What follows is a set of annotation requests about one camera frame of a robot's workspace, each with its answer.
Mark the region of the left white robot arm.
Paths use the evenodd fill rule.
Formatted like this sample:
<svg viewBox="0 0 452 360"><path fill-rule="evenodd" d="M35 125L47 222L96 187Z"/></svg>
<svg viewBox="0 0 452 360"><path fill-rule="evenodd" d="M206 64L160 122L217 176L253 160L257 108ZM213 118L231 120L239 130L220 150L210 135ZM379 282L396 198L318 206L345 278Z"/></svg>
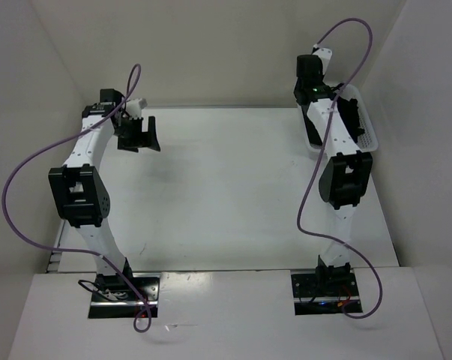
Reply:
<svg viewBox="0 0 452 360"><path fill-rule="evenodd" d="M99 102L82 111L82 135L62 166L52 168L48 179L61 219L77 230L87 250L97 254L97 277L90 286L105 301L124 301L136 289L133 273L126 256L118 249L108 223L111 202L99 174L106 145L112 137L118 149L138 152L147 148L158 152L155 117L147 119L144 130L142 111L144 98L127 100L124 107L107 121L103 117L124 101L115 89L100 90Z"/></svg>

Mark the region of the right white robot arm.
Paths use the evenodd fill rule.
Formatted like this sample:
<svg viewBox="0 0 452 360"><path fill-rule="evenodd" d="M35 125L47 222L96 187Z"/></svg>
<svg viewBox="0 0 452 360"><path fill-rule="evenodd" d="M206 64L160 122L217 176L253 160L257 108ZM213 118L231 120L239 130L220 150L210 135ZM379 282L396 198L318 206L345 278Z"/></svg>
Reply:
<svg viewBox="0 0 452 360"><path fill-rule="evenodd" d="M317 188L330 212L325 237L330 244L319 254L310 298L335 296L349 285L351 266L347 244L351 241L352 218L367 190L373 158L361 151L358 133L350 131L343 116L357 115L356 100L345 100L340 90L324 82L330 49L316 47L297 57L294 88L296 102L304 120L307 140L319 147L324 168L316 166L308 188Z"/></svg>

